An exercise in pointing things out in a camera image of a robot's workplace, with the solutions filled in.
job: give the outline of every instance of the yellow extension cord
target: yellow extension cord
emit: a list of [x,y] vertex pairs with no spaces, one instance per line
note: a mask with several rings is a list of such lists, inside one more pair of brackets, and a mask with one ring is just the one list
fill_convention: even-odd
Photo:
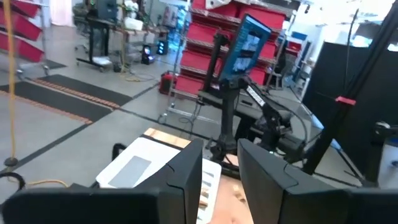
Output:
[[[4,14],[6,18],[7,37],[8,37],[8,59],[9,59],[9,113],[10,113],[10,132],[11,132],[11,158],[16,158],[16,139],[15,139],[15,53],[14,53],[14,36],[12,31],[11,22],[11,3],[10,0],[3,0]],[[27,183],[27,186],[46,184],[46,183],[58,183],[65,187],[68,185],[61,180],[41,180],[36,182]]]

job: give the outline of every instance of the rubber mat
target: rubber mat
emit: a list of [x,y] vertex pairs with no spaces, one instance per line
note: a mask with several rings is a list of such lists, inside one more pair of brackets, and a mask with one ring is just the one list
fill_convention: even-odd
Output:
[[66,65],[64,65],[64,64],[61,64],[61,63],[58,63],[58,62],[54,62],[54,61],[51,61],[49,59],[47,59],[45,64],[46,64],[46,66],[49,67],[50,70],[51,69],[65,68],[66,67]]
[[86,98],[87,100],[95,101],[96,103],[111,106],[113,108],[119,108],[132,100],[130,96],[116,93],[115,91],[94,86],[73,78],[68,78],[63,75],[46,76],[36,80],[35,82],[49,86],[50,88],[59,89],[60,91],[67,92],[69,94]]
[[[8,92],[9,85],[0,86],[0,90]],[[15,94],[33,105],[44,105],[41,107],[45,110],[62,111],[72,119],[79,117],[95,122],[111,112],[105,107],[27,82],[16,83]]]

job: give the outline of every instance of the gray floor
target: gray floor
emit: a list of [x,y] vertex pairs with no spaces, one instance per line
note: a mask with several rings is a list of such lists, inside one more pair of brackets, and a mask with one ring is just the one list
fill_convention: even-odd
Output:
[[[137,73],[146,78],[154,79],[147,82],[127,82],[112,71],[101,73],[97,69],[85,64],[81,64],[78,67],[75,61],[76,52],[74,50],[78,37],[72,28],[53,27],[48,30],[47,39],[48,58],[67,65],[66,68],[51,70],[50,74],[65,75],[129,96],[134,96],[154,86],[159,81],[161,73],[173,69],[172,63],[175,60],[173,57],[175,53],[173,54],[172,52],[167,57],[160,58],[163,62],[158,61],[149,66],[137,64],[134,66],[134,70]],[[0,67],[0,85],[4,85],[7,83],[7,72],[1,72],[1,70],[7,70],[7,62],[2,61],[0,65],[2,66]],[[32,67],[25,71],[24,76],[30,78],[42,77],[44,73],[40,67]],[[301,114],[306,119],[305,123],[309,132],[309,138],[320,131],[312,126],[310,117],[305,114],[300,103],[297,102],[296,97],[291,92],[275,91],[273,94],[276,95],[276,98],[282,104],[297,111],[298,114]],[[170,134],[188,138],[188,134],[181,133],[179,130],[169,127],[175,126],[188,129],[186,124],[178,121],[180,118],[179,115],[170,114],[168,116],[166,123],[169,126],[153,122],[165,111],[166,107],[167,97],[160,95],[157,89],[154,88],[123,106],[124,109],[132,111],[138,114],[138,116],[114,111],[77,134],[74,134],[72,137],[54,143],[57,139],[73,132],[73,130],[76,130],[76,128],[83,124],[62,115],[17,102],[16,141],[18,159],[22,160],[49,144],[51,147],[48,151],[41,153],[40,156],[18,168],[16,172],[23,175],[27,181],[60,179],[68,184],[75,182],[82,185],[90,185],[93,183],[96,175],[110,162],[111,148],[116,142],[129,144],[147,128],[157,128]],[[177,100],[176,108],[192,112],[194,107],[195,104],[191,101]],[[0,127],[0,140],[2,143],[0,161],[3,161],[11,153],[9,113],[7,98],[5,96],[0,97],[0,110],[0,122],[2,124]],[[206,106],[201,110],[200,115],[220,120],[221,111]],[[150,120],[143,119],[142,116],[148,117]],[[294,124],[294,133],[302,138],[303,128],[300,126],[300,123],[297,119],[294,119],[292,122]],[[196,121],[193,132],[207,138],[216,138],[220,132],[220,127],[217,124]],[[344,172],[345,170],[349,171],[349,167],[344,163],[338,153],[330,148],[323,158],[322,164],[318,167],[317,172],[359,185],[356,179]],[[348,187],[338,182],[321,177],[318,178],[335,187]],[[58,187],[58,185],[46,184],[41,185],[41,187]],[[15,184],[8,182],[6,179],[0,179],[0,203],[8,198],[15,189]]]

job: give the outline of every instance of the red clamp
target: red clamp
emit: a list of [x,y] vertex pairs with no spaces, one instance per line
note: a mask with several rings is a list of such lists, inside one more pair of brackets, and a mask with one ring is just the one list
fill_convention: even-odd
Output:
[[345,104],[348,104],[348,105],[351,105],[351,106],[354,106],[355,103],[356,103],[355,100],[347,99],[347,98],[345,98],[345,97],[343,97],[343,96],[337,97],[337,98],[336,98],[336,102],[345,103]]

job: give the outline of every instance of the black floor mat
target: black floor mat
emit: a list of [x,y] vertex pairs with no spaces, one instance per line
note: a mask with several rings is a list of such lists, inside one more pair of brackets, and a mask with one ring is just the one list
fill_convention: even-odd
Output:
[[49,59],[47,59],[45,64],[49,67],[50,70],[51,69],[57,69],[57,68],[66,67],[66,65],[64,65],[64,64],[61,64],[61,63],[58,63],[58,62],[54,62],[54,61],[51,61]]
[[[0,86],[0,90],[8,92],[9,85]],[[111,112],[110,109],[105,107],[27,82],[15,84],[15,95],[72,115],[77,115],[81,118],[89,119],[92,122],[103,118]]]
[[50,75],[42,77],[39,80],[46,81],[61,87],[68,88],[70,90],[77,91],[89,96],[94,96],[104,101],[112,102],[119,106],[124,105],[128,101],[131,101],[130,96],[126,96],[115,91],[107,90],[98,86],[94,86],[73,78],[68,78],[63,75]]

